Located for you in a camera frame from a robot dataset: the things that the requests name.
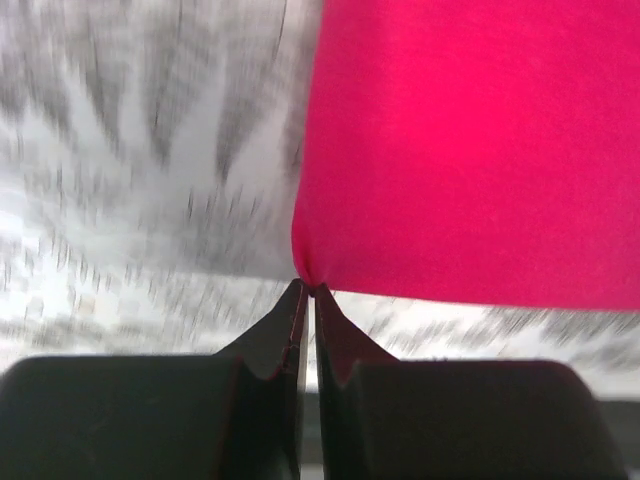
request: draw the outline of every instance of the red cloth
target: red cloth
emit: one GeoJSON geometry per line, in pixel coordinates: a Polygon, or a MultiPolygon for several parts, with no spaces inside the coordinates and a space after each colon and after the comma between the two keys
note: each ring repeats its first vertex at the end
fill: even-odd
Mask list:
{"type": "Polygon", "coordinates": [[[640,308],[640,3],[325,0],[302,277],[640,308]]]}

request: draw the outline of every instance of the gray and white patterned fabric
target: gray and white patterned fabric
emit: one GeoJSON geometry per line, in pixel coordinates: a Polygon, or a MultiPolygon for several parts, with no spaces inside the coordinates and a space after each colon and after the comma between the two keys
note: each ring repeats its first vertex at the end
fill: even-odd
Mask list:
{"type": "MultiPolygon", "coordinates": [[[[321,3],[0,0],[0,368],[214,352],[269,310],[321,3]]],[[[401,357],[554,358],[640,396],[637,313],[337,297],[401,357]]]]}

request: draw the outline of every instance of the patterned surface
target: patterned surface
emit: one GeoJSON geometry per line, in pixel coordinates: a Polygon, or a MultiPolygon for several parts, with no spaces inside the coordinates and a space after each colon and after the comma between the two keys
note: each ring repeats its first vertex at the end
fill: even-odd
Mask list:
{"type": "MultiPolygon", "coordinates": [[[[285,284],[257,278],[294,275],[318,5],[0,0],[3,368],[213,352],[269,309],[285,284]]],[[[338,301],[403,357],[556,358],[640,396],[640,314],[338,301]]]]}

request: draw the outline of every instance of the pink fabric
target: pink fabric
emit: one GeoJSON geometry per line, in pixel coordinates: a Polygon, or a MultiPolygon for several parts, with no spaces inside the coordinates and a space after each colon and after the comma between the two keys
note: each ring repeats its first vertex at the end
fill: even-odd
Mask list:
{"type": "Polygon", "coordinates": [[[640,3],[325,0],[302,277],[640,308],[640,3]]]}

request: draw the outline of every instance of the gray printed pattern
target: gray printed pattern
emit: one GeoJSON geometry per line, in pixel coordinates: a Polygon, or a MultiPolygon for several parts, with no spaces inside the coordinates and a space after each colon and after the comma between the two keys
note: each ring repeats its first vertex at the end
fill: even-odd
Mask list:
{"type": "MultiPolygon", "coordinates": [[[[214,352],[269,310],[295,275],[320,8],[0,0],[2,368],[214,352]]],[[[640,395],[638,313],[337,297],[401,357],[554,358],[598,394],[640,395]]],[[[313,385],[313,351],[310,369],[313,385]]]]}

